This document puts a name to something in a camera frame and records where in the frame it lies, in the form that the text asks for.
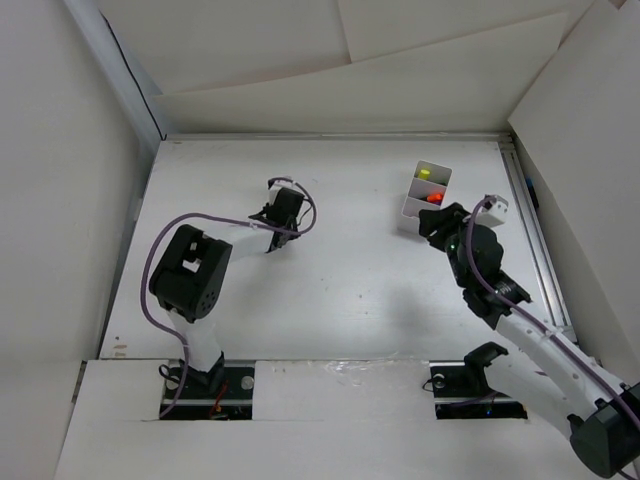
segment white foam board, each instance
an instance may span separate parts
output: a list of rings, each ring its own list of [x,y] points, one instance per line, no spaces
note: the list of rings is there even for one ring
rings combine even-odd
[[[568,13],[566,36],[593,0],[338,0],[351,59],[396,53],[445,39]]]
[[[62,450],[80,362],[0,365],[3,480],[49,480]]]
[[[322,72],[155,97],[183,132],[493,130],[556,51],[566,14]]]
[[[335,0],[98,0],[164,93],[349,63]]]
[[[150,325],[140,309],[150,245],[185,212],[246,218],[264,204],[266,180],[274,175],[290,175],[308,188],[318,223],[286,248],[229,266],[210,316],[227,359],[456,359],[488,341],[515,349],[467,308],[446,255],[396,227],[418,159],[452,170],[445,207],[474,205],[488,192],[515,206],[498,144],[367,138],[213,136],[163,142],[101,357],[181,358],[180,343]],[[517,208],[509,215],[497,232],[505,249],[503,269],[543,305]],[[226,227],[188,223],[225,238]],[[154,317],[170,324],[157,299],[149,294],[148,300]]]
[[[510,123],[575,233],[636,356],[640,3],[598,0]]]

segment white cardboard panel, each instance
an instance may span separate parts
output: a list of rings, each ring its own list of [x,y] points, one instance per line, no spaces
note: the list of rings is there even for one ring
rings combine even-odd
[[[593,0],[338,0],[351,60],[401,52],[560,10],[566,36]]]
[[[98,0],[164,93],[346,65],[335,0]]]
[[[52,478],[71,418],[80,362],[0,365],[3,480]]]
[[[556,51],[554,14],[366,62],[156,97],[183,132],[499,130]]]
[[[509,119],[581,244],[636,356],[639,25],[639,2],[628,1],[618,11],[598,0]]]
[[[90,367],[56,480],[175,480],[185,475],[194,479],[318,480],[596,478],[580,464],[568,442],[535,416],[529,421],[436,421],[426,414],[415,418],[415,411],[398,409],[397,415],[384,421],[375,416],[349,419],[340,413],[324,421],[136,421],[140,402],[123,402],[119,410],[110,403],[122,393],[127,396],[130,385],[139,384],[137,391],[141,398],[149,399],[148,407],[157,406],[151,400],[162,384],[157,362],[94,361]],[[282,378],[270,380],[283,392],[296,385],[316,392],[324,388],[322,378],[314,382],[313,375],[307,375],[310,372],[298,373],[286,384]],[[363,381],[383,387],[386,376],[374,378],[380,373],[375,368],[369,373],[372,378],[363,377]],[[426,394],[414,378],[413,367],[396,373],[406,380],[394,383],[398,405],[414,403],[416,393]],[[149,375],[155,384],[148,381]],[[328,414],[339,410],[340,400],[350,396],[333,391],[337,398],[323,397]],[[377,401],[366,395],[359,398],[363,411],[373,412]]]

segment white table surface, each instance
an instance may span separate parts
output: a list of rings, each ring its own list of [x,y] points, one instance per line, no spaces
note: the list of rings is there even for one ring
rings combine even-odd
[[[159,363],[89,362],[55,480],[596,478],[535,416],[435,420],[419,361],[260,362],[236,422],[154,420]]]
[[[496,142],[416,137],[164,142],[101,357],[181,356],[178,342],[150,326],[139,306],[142,265],[153,239],[186,212],[246,218],[264,203],[266,180],[278,175],[291,175],[308,188],[318,204],[318,223],[280,251],[230,265],[212,312],[227,358],[457,359],[490,340],[509,348],[468,310],[446,256],[396,229],[418,160],[453,170],[445,206],[457,201],[471,209],[486,193],[515,205]],[[214,234],[220,228],[192,223]],[[497,233],[505,248],[504,270],[541,302],[515,208]],[[156,318],[169,323],[155,298],[149,300]]]
[[[80,362],[0,365],[0,478],[51,480]]]

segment purple cable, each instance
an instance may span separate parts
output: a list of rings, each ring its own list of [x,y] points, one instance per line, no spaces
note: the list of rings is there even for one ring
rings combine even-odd
[[[490,398],[494,398],[498,395],[498,392],[489,392],[486,395],[478,398],[472,398],[471,400],[465,400],[464,402],[450,403],[450,407],[468,407],[469,405],[475,405],[476,403],[480,403],[483,400],[488,400]]]
[[[486,204],[487,200],[491,202],[495,202],[496,197],[489,196],[487,198],[482,199],[473,209],[473,212],[471,213],[471,217],[469,218],[469,224],[467,226],[467,238],[466,238],[467,258],[469,259],[469,265],[471,266],[471,270],[473,271],[473,274],[475,275],[476,279],[478,280],[478,282],[480,282],[480,285],[482,285],[485,288],[485,290],[493,294],[502,303],[504,303],[511,309],[518,312],[524,318],[529,320],[529,322],[531,322],[538,330],[540,330],[542,333],[547,335],[549,339],[554,343],[554,345],[556,345],[567,357],[569,357],[573,361],[573,363],[575,363],[584,373],[586,373],[589,377],[591,377],[593,381],[595,381],[598,385],[600,385],[600,387],[604,391],[606,391],[609,394],[609,396],[611,396],[611,398],[618,405],[620,405],[620,408],[622,408],[624,413],[627,414],[627,416],[631,419],[631,422],[634,424],[634,426],[638,429],[638,431],[640,431],[640,419],[635,415],[635,413],[633,413],[633,410],[631,410],[629,405],[626,404],[626,402],[616,393],[616,391],[613,388],[609,386],[609,384],[600,375],[598,375],[597,372],[591,369],[589,365],[583,362],[582,359],[580,359],[580,357],[578,357],[574,352],[572,352],[569,347],[567,347],[560,339],[558,339],[555,336],[554,332],[551,332],[544,325],[544,323],[542,323],[540,320],[538,320],[536,317],[531,315],[529,312],[527,312],[523,308],[513,303],[508,298],[497,293],[480,274],[480,271],[476,266],[475,259],[473,258],[473,249],[471,247],[471,242],[473,238],[472,237],[473,227],[475,225],[476,217],[478,216],[478,213],[480,212],[480,209],[483,207],[483,205]]]
[[[184,389],[184,385],[187,381],[187,370],[188,370],[187,367],[189,366],[189,342],[187,342],[187,339],[182,334],[180,334],[180,332],[158,322],[155,318],[153,318],[153,315],[151,315],[151,312],[149,311],[149,305],[147,304],[147,286],[149,284],[149,272],[151,271],[151,263],[153,262],[153,257],[155,256],[156,251],[158,250],[158,247],[162,242],[162,239],[167,235],[167,233],[169,233],[169,231],[173,227],[175,227],[178,223],[188,220],[190,218],[202,218],[204,220],[211,220],[212,222],[228,223],[231,225],[239,225],[242,227],[249,227],[249,228],[259,228],[262,230],[269,230],[274,233],[284,233],[284,234],[290,234],[290,235],[296,235],[296,236],[301,236],[311,231],[311,229],[316,224],[316,220],[318,217],[318,209],[316,207],[316,203],[313,201],[313,198],[311,197],[307,189],[305,189],[298,182],[294,182],[293,180],[287,177],[274,177],[269,180],[269,182],[272,182],[272,181],[273,182],[277,182],[277,181],[289,182],[295,185],[296,187],[298,187],[300,191],[302,191],[302,193],[307,197],[307,200],[309,201],[309,205],[311,205],[311,209],[313,210],[311,223],[307,228],[299,232],[294,232],[286,228],[271,227],[269,225],[265,225],[263,223],[258,223],[253,221],[234,220],[232,218],[224,218],[224,217],[214,217],[212,215],[207,215],[206,213],[196,213],[196,212],[185,213],[184,215],[180,215],[179,217],[171,220],[160,231],[156,239],[153,241],[151,248],[149,249],[149,254],[147,255],[147,260],[142,270],[142,280],[140,282],[140,307],[142,308],[142,313],[144,314],[145,318],[151,325],[162,330],[165,333],[168,333],[169,335],[173,335],[178,340],[180,340],[180,343],[182,344],[182,351],[184,355],[184,366],[185,366],[185,368],[182,369],[180,382],[178,383],[178,388],[176,389],[176,392],[173,396],[173,400],[167,406],[167,408],[165,408],[162,412],[160,412],[160,418],[164,417],[167,413],[169,413],[173,409],[173,407],[176,406],[176,403],[178,402],[178,399],[182,394],[182,390]]]

